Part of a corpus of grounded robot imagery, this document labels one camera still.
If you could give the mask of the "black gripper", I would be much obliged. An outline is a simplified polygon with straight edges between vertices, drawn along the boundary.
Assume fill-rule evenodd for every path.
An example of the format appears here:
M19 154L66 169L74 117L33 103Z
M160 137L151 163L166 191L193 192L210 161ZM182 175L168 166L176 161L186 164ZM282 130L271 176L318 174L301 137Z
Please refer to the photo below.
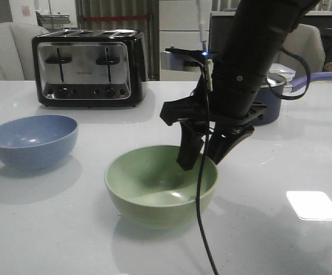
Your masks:
M195 123L206 121L209 115L210 121L222 124L215 125L207 150L207 156L215 164L219 164L235 146L252 135L254 127L247 124L256 118L261 119L267 109L266 105L254 101L242 118L233 118L222 115L221 112L208 111L207 107L194 102L193 97L188 96L165 102L160 118L168 126L180 123L181 142L177 163L184 171L188 171L193 169L204 144L205 126Z

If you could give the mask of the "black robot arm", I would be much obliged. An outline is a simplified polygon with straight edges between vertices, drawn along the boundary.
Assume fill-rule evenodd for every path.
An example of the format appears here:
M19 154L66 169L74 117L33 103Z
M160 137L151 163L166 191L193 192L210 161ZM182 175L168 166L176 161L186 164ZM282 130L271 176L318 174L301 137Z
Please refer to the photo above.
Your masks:
M241 1L227 29L223 48L212 57L213 70L203 69L186 98L163 104L160 116L181 125L177 163L194 167L205 148L219 163L238 143L252 135L252 121L266 107L255 102L275 55L287 35L316 1Z

